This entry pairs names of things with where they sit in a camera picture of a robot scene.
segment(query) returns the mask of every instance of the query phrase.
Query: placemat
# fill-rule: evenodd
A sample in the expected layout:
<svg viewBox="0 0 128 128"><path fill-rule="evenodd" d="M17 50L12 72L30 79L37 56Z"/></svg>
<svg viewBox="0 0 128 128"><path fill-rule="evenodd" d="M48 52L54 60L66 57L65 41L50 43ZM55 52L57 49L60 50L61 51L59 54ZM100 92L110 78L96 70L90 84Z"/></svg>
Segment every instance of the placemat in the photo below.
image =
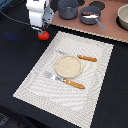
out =
<svg viewBox="0 0 128 128"><path fill-rule="evenodd" d="M79 127L89 128L112 49L111 44L59 31L13 96ZM83 84L84 90L44 78L44 71L56 74L54 64L62 55L55 50L97 58L97 62L82 60L84 70L77 78L70 79Z"/></svg>

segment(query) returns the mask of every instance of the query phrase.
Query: cooking pot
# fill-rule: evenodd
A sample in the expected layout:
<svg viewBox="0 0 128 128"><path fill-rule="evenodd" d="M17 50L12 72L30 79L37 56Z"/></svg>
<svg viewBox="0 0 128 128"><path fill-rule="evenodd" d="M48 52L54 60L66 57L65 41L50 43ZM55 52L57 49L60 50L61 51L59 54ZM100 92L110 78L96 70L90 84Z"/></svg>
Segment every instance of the cooking pot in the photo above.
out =
<svg viewBox="0 0 128 128"><path fill-rule="evenodd" d="M59 16L67 20L77 17L78 6L77 0L60 0L58 2Z"/></svg>
<svg viewBox="0 0 128 128"><path fill-rule="evenodd" d="M120 25L125 30L128 30L128 4L118 9L118 16L119 16Z"/></svg>
<svg viewBox="0 0 128 128"><path fill-rule="evenodd" d="M97 17L86 17L86 16L83 16L83 12L85 13L92 13L92 14L96 14ZM80 18L80 21L84 24L96 24L98 23L99 26L105 30L105 27L99 22L100 21L100 18L101 18L101 10L98 8L98 7L95 7L95 6L87 6L87 7L84 7L80 10L80 15L79 15L79 18Z"/></svg>

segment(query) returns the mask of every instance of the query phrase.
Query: cable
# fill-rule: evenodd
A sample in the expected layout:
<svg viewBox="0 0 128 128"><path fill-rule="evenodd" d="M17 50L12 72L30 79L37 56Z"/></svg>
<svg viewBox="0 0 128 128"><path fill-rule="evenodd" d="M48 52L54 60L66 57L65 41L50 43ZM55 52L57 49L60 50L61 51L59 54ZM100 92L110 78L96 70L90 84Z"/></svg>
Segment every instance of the cable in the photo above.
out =
<svg viewBox="0 0 128 128"><path fill-rule="evenodd" d="M14 8L14 7L16 7L16 6L20 5L20 4L22 4L24 1L26 1L26 0L23 0L23 1L21 1L20 3L14 5L14 6L9 6L9 7L0 6L0 7L2 7L2 8Z"/></svg>
<svg viewBox="0 0 128 128"><path fill-rule="evenodd" d="M10 19L10 20L12 20L12 21L14 21L14 22L18 22L18 23L20 23L20 24L28 25L28 26L31 26L31 27L39 28L39 29L44 29L43 27L37 27L37 26L35 26L35 25L31 25L31 24L28 24L28 23L25 23L25 22L21 22L21 21L18 21L18 20L14 20L14 19L12 19L11 17L5 15L1 10L0 10L0 13L1 13L2 15L4 15L6 18L8 18L8 19Z"/></svg>

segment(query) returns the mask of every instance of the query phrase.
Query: black pot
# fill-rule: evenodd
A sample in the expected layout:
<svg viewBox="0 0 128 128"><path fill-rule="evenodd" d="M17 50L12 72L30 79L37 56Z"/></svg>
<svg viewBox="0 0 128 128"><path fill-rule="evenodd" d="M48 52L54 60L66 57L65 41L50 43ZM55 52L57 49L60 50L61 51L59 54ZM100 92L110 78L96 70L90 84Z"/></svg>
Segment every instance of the black pot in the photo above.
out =
<svg viewBox="0 0 128 128"><path fill-rule="evenodd" d="M91 12L98 14L99 16L97 18L86 18L82 16L82 12ZM99 22L101 18L101 10L98 7L95 6L87 6L84 7L80 10L80 15L79 15L80 21L84 24L96 24L98 23L99 26L105 30L105 27Z"/></svg>
<svg viewBox="0 0 128 128"><path fill-rule="evenodd" d="M77 0L60 0L58 2L59 16L67 20L77 17L78 6Z"/></svg>

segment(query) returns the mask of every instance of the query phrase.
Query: wooden handle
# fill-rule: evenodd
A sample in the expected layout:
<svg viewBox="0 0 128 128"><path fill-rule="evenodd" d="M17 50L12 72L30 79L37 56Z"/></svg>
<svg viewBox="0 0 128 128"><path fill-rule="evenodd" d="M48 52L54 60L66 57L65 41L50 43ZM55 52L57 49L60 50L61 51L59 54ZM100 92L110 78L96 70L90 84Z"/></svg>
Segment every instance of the wooden handle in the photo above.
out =
<svg viewBox="0 0 128 128"><path fill-rule="evenodd" d="M83 60L89 60L89 61L93 61L93 62L96 62L97 61L96 58L92 58L92 57L87 57L87 56L82 56L82 55L77 55L77 57L79 59L83 59Z"/></svg>
<svg viewBox="0 0 128 128"><path fill-rule="evenodd" d="M90 15L96 15L96 16L99 16L99 14L92 13L92 12L82 12L81 14L82 14L82 16L90 16Z"/></svg>
<svg viewBox="0 0 128 128"><path fill-rule="evenodd" d="M78 83L75 83L75 82L70 81L70 80L63 79L63 82L66 84L72 85L76 88L79 88L79 89L85 89L85 87L82 84L78 84Z"/></svg>

